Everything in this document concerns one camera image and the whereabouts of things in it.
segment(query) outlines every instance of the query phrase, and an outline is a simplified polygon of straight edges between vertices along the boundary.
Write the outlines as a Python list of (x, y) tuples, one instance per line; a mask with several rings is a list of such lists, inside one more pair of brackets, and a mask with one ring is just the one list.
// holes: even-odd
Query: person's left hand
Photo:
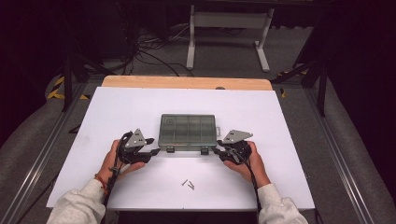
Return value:
[[(114, 160), (116, 159), (117, 156), (117, 147), (119, 145), (120, 140), (114, 140), (113, 145), (111, 146), (111, 149), (109, 152), (107, 152), (105, 156), (105, 160), (103, 161), (102, 167), (100, 171), (98, 172), (98, 175), (103, 179), (105, 184), (107, 184), (108, 179), (113, 176), (113, 172), (109, 170), (109, 168), (114, 166)], [(131, 166), (126, 169), (124, 172), (122, 172), (121, 175), (119, 175), (118, 179), (123, 178), (126, 174), (131, 173), (132, 171), (136, 171), (142, 167), (145, 166), (145, 163), (142, 161), (131, 164)]]

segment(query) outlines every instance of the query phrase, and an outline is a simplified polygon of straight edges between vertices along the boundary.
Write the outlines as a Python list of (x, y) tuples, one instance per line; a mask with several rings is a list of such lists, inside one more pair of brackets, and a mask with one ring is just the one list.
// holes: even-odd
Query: table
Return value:
[[(210, 90), (216, 87), (226, 90)], [(255, 135), (250, 140), (256, 142), (267, 173), (279, 191), (301, 209), (315, 207), (268, 80), (121, 76), (106, 77), (92, 97), (47, 206), (52, 207), (65, 192), (82, 188), (92, 178), (113, 139), (135, 128), (140, 128), (146, 138), (157, 138), (162, 113), (213, 114), (222, 129), (219, 139), (231, 129), (252, 132)], [(154, 141), (143, 150), (156, 147)], [(194, 190), (183, 188), (186, 179), (194, 184)], [(251, 184), (225, 167), (213, 152), (202, 156), (200, 152), (162, 151), (144, 169), (116, 183), (107, 208), (254, 211), (256, 204)]]

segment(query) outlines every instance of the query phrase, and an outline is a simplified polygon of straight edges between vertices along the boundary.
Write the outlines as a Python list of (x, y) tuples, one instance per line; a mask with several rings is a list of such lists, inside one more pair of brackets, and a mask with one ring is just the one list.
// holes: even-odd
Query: white board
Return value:
[[(112, 141), (140, 128), (158, 148), (162, 114), (210, 114), (223, 139), (234, 129), (253, 133), (267, 174), (300, 209), (314, 208), (304, 172), (274, 91), (97, 88), (47, 207), (81, 189), (102, 165)], [(195, 186), (181, 184), (189, 179)], [(253, 187), (210, 152), (161, 151), (143, 169), (117, 181), (107, 208), (115, 210), (256, 209)]]

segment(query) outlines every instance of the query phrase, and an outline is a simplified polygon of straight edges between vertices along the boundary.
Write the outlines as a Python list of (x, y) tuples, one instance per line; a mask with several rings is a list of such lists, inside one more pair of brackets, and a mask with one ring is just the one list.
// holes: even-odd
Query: gray sweatshirt sleeve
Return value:
[(72, 189), (55, 204), (47, 223), (100, 223), (105, 215), (102, 184), (90, 180), (82, 190)]
[(265, 185), (258, 192), (262, 204), (259, 215), (261, 224), (308, 223), (291, 198), (282, 198), (275, 184)]

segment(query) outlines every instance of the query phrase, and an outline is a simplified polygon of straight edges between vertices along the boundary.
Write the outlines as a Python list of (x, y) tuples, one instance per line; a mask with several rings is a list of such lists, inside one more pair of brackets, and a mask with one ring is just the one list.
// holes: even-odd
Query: gray floor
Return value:
[[(272, 79), (281, 71), (289, 71), (301, 47), (309, 36), (311, 29), (271, 29), (264, 45), (271, 72), (263, 73), (252, 43), (260, 33), (246, 30), (240, 35), (227, 35), (218, 30), (203, 30), (198, 33), (195, 51), (195, 64), (192, 73), (195, 77), (245, 77)], [(149, 53), (167, 63), (185, 64), (188, 41), (182, 37), (162, 49), (150, 50)], [(142, 60), (159, 63), (149, 56), (142, 55)], [(119, 63), (109, 60), (106, 65)], [(180, 65), (174, 68), (182, 76), (191, 76)], [(164, 75), (172, 76), (173, 72), (164, 65), (149, 65), (134, 61), (128, 66), (126, 74), (132, 75)], [(366, 223), (396, 223), (396, 211), (387, 189), (379, 177), (367, 151), (362, 143), (347, 112), (340, 104), (336, 93), (329, 83), (326, 97), (326, 118), (316, 116), (316, 109), (309, 100), (310, 90), (303, 90), (295, 77), (287, 84), (275, 85), (286, 122), (288, 123), (293, 142), (307, 176), (315, 205), (324, 223), (364, 223), (359, 209), (353, 203), (353, 195), (346, 188), (348, 183), (354, 183), (361, 194), (363, 204), (371, 215)], [(85, 86), (84, 94), (93, 95), (100, 78), (92, 78)], [(286, 97), (280, 96), (280, 88), (286, 91)], [(46, 144), (50, 133), (61, 116), (63, 100), (48, 99), (47, 103), (28, 118), (18, 130), (12, 134), (0, 150), (0, 217), (3, 217), (20, 186), (34, 165), (35, 159)], [(26, 210), (51, 179), (60, 171), (68, 150), (76, 135), (68, 133), (78, 126), (85, 115), (90, 100), (78, 100), (70, 113), (55, 143), (52, 154), (39, 174), (30, 197), (21, 212)], [(347, 164), (347, 170), (352, 179), (344, 179), (345, 169), (340, 169), (334, 157), (329, 136), (323, 131), (323, 121), (332, 131), (337, 149)], [(45, 223), (50, 214), (46, 202), (50, 195), (47, 190), (37, 204), (26, 215), (22, 223)], [(309, 223), (316, 223), (314, 211), (303, 211)], [(117, 215), (107, 212), (107, 223), (116, 223)]]

